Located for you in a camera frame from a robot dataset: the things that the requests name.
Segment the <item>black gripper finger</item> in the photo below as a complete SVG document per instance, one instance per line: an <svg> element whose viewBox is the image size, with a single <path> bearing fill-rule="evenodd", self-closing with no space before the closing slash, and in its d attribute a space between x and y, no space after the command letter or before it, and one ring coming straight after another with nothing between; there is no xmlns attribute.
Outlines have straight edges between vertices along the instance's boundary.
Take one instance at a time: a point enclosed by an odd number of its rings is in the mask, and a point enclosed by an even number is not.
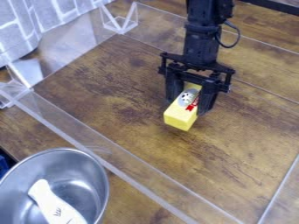
<svg viewBox="0 0 299 224"><path fill-rule="evenodd" d="M175 73L165 75L165 99L172 102L183 91L183 80Z"/></svg>
<svg viewBox="0 0 299 224"><path fill-rule="evenodd" d="M219 94L219 85L212 81L205 81L200 90L197 114L203 116L213 106Z"/></svg>

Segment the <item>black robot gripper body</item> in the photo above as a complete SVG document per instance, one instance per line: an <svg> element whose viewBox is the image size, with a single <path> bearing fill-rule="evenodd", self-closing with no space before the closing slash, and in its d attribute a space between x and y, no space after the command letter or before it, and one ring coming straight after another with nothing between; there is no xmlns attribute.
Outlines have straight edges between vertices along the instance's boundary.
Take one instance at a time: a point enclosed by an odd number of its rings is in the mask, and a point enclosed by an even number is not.
<svg viewBox="0 0 299 224"><path fill-rule="evenodd" d="M175 73L184 82L203 86L205 81L219 85L219 92L229 91L231 77L235 70L217 62L219 47L233 47L220 42L221 27L219 25L185 25L183 54L163 52L159 74Z"/></svg>

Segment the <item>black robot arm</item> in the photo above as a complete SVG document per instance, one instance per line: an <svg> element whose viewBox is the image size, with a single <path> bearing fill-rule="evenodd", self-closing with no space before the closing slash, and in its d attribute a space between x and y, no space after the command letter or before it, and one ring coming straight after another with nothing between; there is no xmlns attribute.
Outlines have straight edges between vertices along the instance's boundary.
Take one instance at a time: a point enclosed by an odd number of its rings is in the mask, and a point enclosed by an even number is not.
<svg viewBox="0 0 299 224"><path fill-rule="evenodd" d="M203 116L213 107L219 92L229 91L235 70L217 62L219 48L232 48L240 39L232 18L232 0L185 0L187 22L183 54L163 52L159 74L165 78L165 99L173 102L185 82L200 85L196 114ZM237 31L232 45L220 42L221 25Z"/></svg>

